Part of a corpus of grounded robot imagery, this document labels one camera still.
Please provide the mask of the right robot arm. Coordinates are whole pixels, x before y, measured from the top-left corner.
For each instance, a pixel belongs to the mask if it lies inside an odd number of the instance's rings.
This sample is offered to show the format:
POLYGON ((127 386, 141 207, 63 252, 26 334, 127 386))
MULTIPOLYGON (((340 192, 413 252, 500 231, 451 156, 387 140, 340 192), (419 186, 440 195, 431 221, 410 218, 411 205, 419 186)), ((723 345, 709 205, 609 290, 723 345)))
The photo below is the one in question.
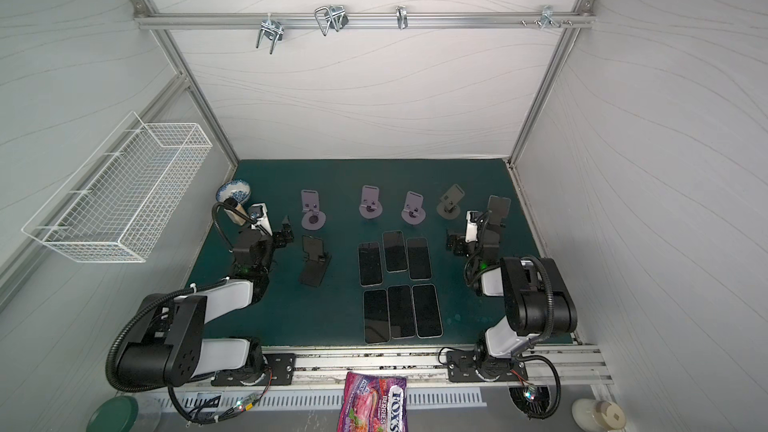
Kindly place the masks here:
POLYGON ((447 348, 444 361, 453 383, 529 383, 524 354, 550 337, 577 327, 576 307, 550 258, 500 255, 501 228, 469 221, 463 233, 449 232, 446 248, 466 262, 463 277, 478 296, 503 300, 504 315, 470 351, 447 348))

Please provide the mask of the landscape phone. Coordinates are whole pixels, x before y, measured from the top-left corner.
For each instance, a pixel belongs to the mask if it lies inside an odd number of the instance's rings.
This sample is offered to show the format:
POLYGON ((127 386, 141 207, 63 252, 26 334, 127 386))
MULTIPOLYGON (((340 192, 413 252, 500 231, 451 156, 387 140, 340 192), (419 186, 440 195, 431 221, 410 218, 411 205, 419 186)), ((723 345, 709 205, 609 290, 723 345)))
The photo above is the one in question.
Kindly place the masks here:
POLYGON ((387 291, 384 289, 365 291, 363 310, 365 343, 388 342, 391 339, 391 332, 387 291))
POLYGON ((382 234, 385 268, 388 273, 408 269, 406 241, 402 231, 386 231, 382 234))

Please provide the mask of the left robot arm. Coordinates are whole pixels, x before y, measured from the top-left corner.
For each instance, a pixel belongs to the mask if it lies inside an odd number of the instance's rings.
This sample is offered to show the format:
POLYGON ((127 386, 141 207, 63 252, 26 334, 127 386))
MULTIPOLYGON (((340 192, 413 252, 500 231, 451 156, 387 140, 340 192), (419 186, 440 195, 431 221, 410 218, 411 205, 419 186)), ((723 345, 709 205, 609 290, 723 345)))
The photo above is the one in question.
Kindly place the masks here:
POLYGON ((232 200, 220 209, 244 220, 228 248, 231 273, 215 283, 146 296, 135 315, 118 332, 107 353, 105 376, 116 390, 138 393, 180 387, 205 377, 231 375, 260 380, 268 365, 255 337, 207 339, 208 323, 258 303, 265 295, 277 250, 294 240, 291 222, 279 229, 269 223, 265 204, 241 212, 232 200))

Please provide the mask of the purple phone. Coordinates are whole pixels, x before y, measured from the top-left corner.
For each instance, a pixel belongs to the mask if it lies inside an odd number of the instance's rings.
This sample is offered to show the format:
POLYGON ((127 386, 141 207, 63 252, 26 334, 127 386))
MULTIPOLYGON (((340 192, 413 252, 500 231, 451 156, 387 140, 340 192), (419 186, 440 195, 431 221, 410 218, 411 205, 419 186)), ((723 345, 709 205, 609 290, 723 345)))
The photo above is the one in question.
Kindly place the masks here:
POLYGON ((387 289, 390 334, 393 339, 416 336, 416 322, 412 290, 409 285, 391 286, 387 289))

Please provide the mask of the white-edged phone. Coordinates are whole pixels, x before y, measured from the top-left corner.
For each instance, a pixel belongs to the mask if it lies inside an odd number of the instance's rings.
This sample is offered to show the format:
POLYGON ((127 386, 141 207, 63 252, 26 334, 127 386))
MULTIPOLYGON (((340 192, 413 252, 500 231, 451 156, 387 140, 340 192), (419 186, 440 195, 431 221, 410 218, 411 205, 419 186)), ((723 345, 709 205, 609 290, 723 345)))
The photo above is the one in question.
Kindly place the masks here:
POLYGON ((436 288, 433 284, 412 287, 417 336, 435 338, 443 335, 436 288))

